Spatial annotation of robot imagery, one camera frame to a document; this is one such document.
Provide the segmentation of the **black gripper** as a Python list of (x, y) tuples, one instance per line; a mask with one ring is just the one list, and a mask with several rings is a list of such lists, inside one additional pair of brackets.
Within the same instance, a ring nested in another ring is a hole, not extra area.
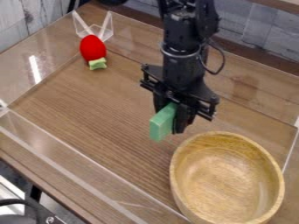
[(176, 104), (172, 133), (181, 134), (195, 116), (212, 120), (219, 96), (204, 82), (208, 71), (208, 51), (171, 55), (167, 53), (160, 66), (143, 64), (140, 86), (153, 94), (153, 108), (159, 112), (168, 103)]

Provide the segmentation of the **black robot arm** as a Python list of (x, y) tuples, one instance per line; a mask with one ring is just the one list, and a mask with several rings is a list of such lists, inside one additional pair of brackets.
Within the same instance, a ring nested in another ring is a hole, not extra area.
[(153, 94), (155, 115), (149, 137), (181, 134), (200, 116), (213, 118), (219, 96), (204, 83), (211, 36), (219, 31), (220, 17), (213, 0), (159, 0), (163, 20), (163, 64), (144, 64), (140, 86)]

